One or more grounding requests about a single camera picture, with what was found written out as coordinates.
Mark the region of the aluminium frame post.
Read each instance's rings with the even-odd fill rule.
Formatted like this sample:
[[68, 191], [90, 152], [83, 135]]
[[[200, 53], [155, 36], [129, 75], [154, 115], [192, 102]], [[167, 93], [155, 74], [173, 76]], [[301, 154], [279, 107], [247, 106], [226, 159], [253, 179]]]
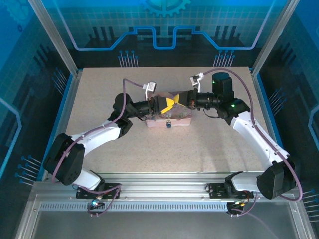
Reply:
[[28, 0], [28, 2], [45, 29], [54, 47], [58, 51], [61, 59], [68, 68], [70, 74], [72, 76], [77, 76], [78, 68], [44, 4], [41, 0]]
[[288, 21], [290, 20], [292, 14], [294, 13], [300, 0], [287, 0], [283, 10], [281, 11], [274, 27], [272, 28], [265, 44], [263, 45], [253, 67], [252, 76], [256, 77], [262, 66], [267, 60], [267, 57], [271, 53], [273, 47], [278, 41], [279, 37], [282, 35]]

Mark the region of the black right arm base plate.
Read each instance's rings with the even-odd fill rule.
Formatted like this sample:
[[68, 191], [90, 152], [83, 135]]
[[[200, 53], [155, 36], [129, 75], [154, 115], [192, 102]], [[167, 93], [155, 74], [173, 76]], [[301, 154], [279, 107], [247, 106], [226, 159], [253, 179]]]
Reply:
[[229, 183], [208, 183], [205, 191], [209, 194], [210, 199], [253, 199], [253, 192], [237, 191]]

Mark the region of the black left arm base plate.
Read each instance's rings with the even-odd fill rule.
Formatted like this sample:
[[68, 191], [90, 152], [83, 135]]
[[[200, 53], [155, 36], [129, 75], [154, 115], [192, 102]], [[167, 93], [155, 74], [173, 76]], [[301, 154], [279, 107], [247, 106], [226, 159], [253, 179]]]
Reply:
[[102, 196], [102, 199], [112, 199], [118, 192], [116, 199], [120, 196], [119, 183], [102, 183], [95, 190], [86, 190], [82, 187], [77, 187], [76, 199], [96, 199], [98, 196]]

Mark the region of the aluminium mounting rail beam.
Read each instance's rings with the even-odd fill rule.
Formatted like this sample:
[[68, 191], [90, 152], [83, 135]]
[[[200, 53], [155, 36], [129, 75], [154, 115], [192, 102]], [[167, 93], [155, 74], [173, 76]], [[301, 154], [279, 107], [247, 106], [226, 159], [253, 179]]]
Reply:
[[[120, 201], [209, 201], [208, 183], [223, 183], [230, 173], [102, 173], [107, 183], [121, 183]], [[72, 186], [35, 182], [28, 201], [76, 202]]]

